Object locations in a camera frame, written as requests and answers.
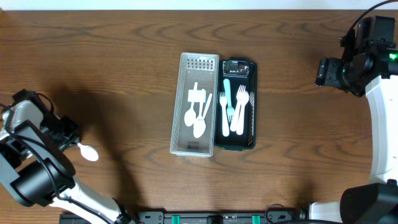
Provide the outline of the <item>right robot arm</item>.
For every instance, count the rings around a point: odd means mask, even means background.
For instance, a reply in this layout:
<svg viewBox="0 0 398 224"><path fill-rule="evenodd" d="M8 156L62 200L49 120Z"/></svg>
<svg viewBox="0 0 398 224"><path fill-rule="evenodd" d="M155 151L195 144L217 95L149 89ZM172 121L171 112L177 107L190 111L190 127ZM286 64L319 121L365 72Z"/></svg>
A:
<svg viewBox="0 0 398 224"><path fill-rule="evenodd" d="M361 19L341 38L341 58L323 58L317 86L365 96L371 112L373 154L369 183L345 190L338 201L314 202L311 223L397 223L397 49L395 20Z"/></svg>

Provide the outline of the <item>mint green plastic fork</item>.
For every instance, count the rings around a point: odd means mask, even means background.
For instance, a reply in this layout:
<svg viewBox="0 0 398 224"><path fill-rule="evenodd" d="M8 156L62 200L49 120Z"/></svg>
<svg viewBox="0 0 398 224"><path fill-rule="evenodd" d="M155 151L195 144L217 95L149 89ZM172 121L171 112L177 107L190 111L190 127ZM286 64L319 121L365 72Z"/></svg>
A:
<svg viewBox="0 0 398 224"><path fill-rule="evenodd" d="M225 78L223 80L223 86L224 86L224 91L225 91L225 95L227 98L227 109L226 109L227 119L228 119L228 122L231 123L235 110L233 108L233 104L232 104L232 100L231 100L231 84L230 84L230 80L228 78Z"/></svg>

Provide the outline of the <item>white plastic spoon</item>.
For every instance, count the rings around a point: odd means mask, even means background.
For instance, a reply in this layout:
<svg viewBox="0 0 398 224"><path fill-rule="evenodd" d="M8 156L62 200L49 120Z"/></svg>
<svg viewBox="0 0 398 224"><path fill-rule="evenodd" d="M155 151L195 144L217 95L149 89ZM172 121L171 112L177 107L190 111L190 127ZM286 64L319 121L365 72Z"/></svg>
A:
<svg viewBox="0 0 398 224"><path fill-rule="evenodd" d="M249 93L247 91L242 92L238 101L240 102L240 111L239 111L238 124L236 128L236 134L242 135L244 131L245 107L249 101Z"/></svg>
<svg viewBox="0 0 398 224"><path fill-rule="evenodd" d="M198 83L195 82L193 89L188 91L188 102L190 102L191 105L190 105L190 108L185 112L185 115L184 115L184 122L185 122L185 125L188 127L193 125L195 118L196 118L196 112L193 107L195 104L197 87L198 87Z"/></svg>
<svg viewBox="0 0 398 224"><path fill-rule="evenodd" d="M84 145L78 143L77 146L80 148L80 153L88 161L95 162L99 159L99 154L95 148L92 146Z"/></svg>
<svg viewBox="0 0 398 224"><path fill-rule="evenodd" d="M195 93L194 102L198 104L198 111L193 123L193 136L195 138L200 138L205 133L205 118L210 109L212 97L213 95L211 93L208 94L204 88L197 90Z"/></svg>

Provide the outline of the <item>pink plastic fork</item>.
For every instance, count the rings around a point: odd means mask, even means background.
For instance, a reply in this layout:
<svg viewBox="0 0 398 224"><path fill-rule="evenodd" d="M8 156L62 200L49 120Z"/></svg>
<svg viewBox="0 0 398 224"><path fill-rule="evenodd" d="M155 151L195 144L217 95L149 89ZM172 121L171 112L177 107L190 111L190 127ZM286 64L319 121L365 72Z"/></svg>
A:
<svg viewBox="0 0 398 224"><path fill-rule="evenodd" d="M234 116L233 116L233 119L232 119L232 122L231 122L231 126L230 126L230 131L232 131L232 132L235 132L237 130L239 114L241 112L241 104L242 104L243 99L244 99L244 92L245 91L246 91L246 86L245 85L240 85L239 89L237 91L237 94L236 94L237 103L236 103Z"/></svg>

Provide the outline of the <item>white plastic fork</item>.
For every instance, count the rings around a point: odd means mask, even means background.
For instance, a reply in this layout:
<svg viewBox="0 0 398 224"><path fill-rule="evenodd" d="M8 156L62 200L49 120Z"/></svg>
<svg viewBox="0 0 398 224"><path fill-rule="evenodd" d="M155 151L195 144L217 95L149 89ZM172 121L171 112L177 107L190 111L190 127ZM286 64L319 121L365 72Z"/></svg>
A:
<svg viewBox="0 0 398 224"><path fill-rule="evenodd" d="M224 92L220 92L220 105L221 105L221 116L222 116L222 121L221 121L221 129L222 129L222 135L224 137L229 136L229 122L228 122L228 117L227 117L227 112L226 112L226 106L228 104L226 95Z"/></svg>

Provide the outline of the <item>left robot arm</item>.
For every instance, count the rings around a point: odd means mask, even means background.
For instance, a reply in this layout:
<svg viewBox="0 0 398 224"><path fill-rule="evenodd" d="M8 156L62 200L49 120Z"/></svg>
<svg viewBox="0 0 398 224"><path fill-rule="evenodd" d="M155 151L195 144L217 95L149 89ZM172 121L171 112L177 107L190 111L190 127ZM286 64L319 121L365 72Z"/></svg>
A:
<svg viewBox="0 0 398 224"><path fill-rule="evenodd" d="M1 105L1 184L21 205L51 206L74 214L62 223L138 223L117 200L104 197L76 177L64 154L76 146L88 161L95 148L80 141L79 126L58 117L44 95L22 89L10 105Z"/></svg>

